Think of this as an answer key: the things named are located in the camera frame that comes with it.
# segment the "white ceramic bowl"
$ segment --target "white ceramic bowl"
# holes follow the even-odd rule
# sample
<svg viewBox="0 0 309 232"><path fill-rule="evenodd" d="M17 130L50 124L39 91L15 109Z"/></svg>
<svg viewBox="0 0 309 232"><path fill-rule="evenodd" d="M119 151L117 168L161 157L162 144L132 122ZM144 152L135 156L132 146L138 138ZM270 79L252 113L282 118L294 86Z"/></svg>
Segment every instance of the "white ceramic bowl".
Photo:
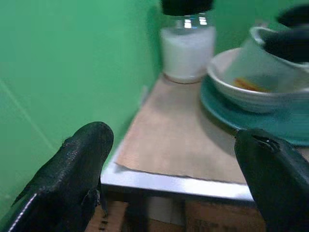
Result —
<svg viewBox="0 0 309 232"><path fill-rule="evenodd" d="M242 109L255 113L269 113L303 101L309 103L308 90L293 93L265 93L238 88L224 82L222 73L234 61L240 50L241 48L231 49L216 55L207 68L216 88L229 100Z"/></svg>

